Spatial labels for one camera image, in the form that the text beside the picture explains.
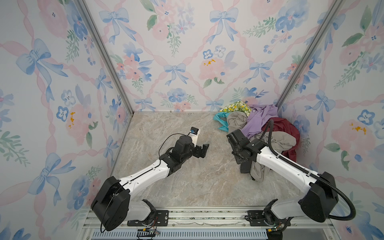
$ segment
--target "teal cloth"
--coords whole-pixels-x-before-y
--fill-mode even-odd
[[[221,113],[217,113],[214,116],[214,120],[218,121],[219,123],[221,123],[223,125],[223,126],[219,127],[218,129],[228,132],[228,122],[225,120],[222,120],[221,118],[227,118],[229,116],[229,114],[231,114],[231,113],[221,112]]]

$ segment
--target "marble floor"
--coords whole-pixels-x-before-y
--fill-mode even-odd
[[[215,113],[136,112],[122,144],[113,175],[118,179],[135,173],[158,158],[163,141],[172,133],[201,130],[198,145],[209,143],[205,158],[191,157],[180,170],[143,190],[132,200],[147,199],[155,207],[261,206],[272,199],[297,196],[300,191],[270,171],[264,182],[241,174],[226,132],[217,129]],[[180,135],[170,137],[160,154],[174,146]]]

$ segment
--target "beige cloth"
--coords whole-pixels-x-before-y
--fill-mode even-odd
[[[231,133],[236,129],[242,129],[247,124],[247,115],[244,112],[231,112],[227,117],[228,132]]]
[[[253,138],[260,138],[261,135],[262,133],[258,133]],[[262,141],[268,143],[267,132],[265,133]],[[296,138],[286,132],[276,131],[276,132],[272,132],[271,144],[272,144],[272,148],[276,152],[281,153],[295,146]],[[258,162],[252,162],[250,174],[256,181],[258,182],[264,181],[264,176],[268,172],[269,172],[269,167],[266,167]]]

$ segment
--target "floral wallpaper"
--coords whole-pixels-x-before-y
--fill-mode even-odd
[[[383,0],[346,0],[281,112],[300,131],[298,163],[334,175],[356,207],[332,221],[343,240],[384,239],[383,25]],[[344,201],[333,214],[349,214]]]
[[[0,6],[0,239],[76,239],[130,116],[71,0]]]
[[[217,111],[277,100],[332,0],[86,3],[135,111]]]

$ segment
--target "clothing pile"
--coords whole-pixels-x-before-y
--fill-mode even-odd
[[[279,118],[278,108],[273,105],[247,105],[242,101],[237,101],[220,110],[214,116],[214,120],[222,124],[220,130],[232,132],[240,129],[250,141],[259,139],[265,131],[269,119],[273,119],[273,132],[271,144],[275,151],[296,162],[296,148],[299,145],[300,133],[293,124],[285,118]],[[268,142],[266,133],[261,139]],[[252,178],[262,182],[265,174],[269,171],[268,167],[253,161],[242,161],[240,163],[241,173],[250,173]]]

